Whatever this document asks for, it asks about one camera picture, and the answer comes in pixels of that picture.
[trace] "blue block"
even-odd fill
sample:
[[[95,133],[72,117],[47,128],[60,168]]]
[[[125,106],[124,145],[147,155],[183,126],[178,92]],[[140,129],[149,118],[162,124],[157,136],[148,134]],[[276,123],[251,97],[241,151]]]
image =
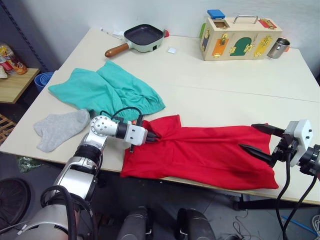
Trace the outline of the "blue block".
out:
[[[211,9],[211,10],[208,10],[207,13],[210,15],[212,19],[224,19],[226,16],[219,9]]]

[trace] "red shirt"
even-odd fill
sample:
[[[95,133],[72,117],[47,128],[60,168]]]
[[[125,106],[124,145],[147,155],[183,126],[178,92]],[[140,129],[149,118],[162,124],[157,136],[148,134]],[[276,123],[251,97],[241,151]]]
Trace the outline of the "red shirt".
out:
[[[181,127],[180,116],[143,121],[158,142],[125,150],[121,176],[178,177],[231,190],[277,189],[275,173],[238,144],[269,153],[270,135],[251,126]]]

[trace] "metal handle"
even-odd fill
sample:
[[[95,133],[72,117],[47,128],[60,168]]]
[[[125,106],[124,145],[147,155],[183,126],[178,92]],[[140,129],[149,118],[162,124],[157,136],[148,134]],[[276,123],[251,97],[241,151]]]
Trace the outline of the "metal handle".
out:
[[[256,15],[238,15],[238,16],[235,17],[235,19],[233,21],[233,24],[236,23],[238,18],[255,18],[255,21],[254,21],[253,24],[255,24],[258,21],[258,16],[256,16]]]

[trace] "green cloth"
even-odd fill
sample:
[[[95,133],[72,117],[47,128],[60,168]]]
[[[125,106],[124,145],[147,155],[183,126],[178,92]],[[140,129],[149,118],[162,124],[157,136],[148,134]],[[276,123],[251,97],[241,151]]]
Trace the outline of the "green cloth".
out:
[[[137,107],[145,115],[165,108],[155,90],[112,61],[96,72],[75,68],[66,82],[48,89],[62,102],[78,109],[94,110],[96,114],[101,110],[114,114],[125,107]],[[127,109],[117,116],[132,121],[138,115],[136,110]]]

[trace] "wooden handle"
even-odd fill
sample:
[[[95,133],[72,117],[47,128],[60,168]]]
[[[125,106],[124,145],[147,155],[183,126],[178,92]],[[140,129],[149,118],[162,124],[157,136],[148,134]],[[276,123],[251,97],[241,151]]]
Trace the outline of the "wooden handle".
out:
[[[116,46],[114,48],[107,50],[104,55],[107,58],[111,58],[111,57],[113,57],[113,56],[115,56],[115,55],[117,55],[127,49],[129,49],[129,44],[126,42],[120,46]]]

